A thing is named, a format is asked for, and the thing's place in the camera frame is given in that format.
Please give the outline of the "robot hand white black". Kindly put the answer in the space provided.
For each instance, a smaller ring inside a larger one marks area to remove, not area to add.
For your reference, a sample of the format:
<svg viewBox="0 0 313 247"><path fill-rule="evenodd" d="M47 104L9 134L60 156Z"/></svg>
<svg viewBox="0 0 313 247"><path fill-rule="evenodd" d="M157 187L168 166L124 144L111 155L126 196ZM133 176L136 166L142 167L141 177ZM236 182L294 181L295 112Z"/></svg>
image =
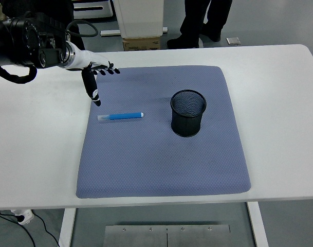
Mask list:
<svg viewBox="0 0 313 247"><path fill-rule="evenodd" d="M67 70L80 70L83 84L91 101L100 106L101 101L95 75L106 75L109 73L119 74L120 71L105 56L99 55L88 50L80 50L75 44L69 42L67 45L67 59L64 68Z"/></svg>

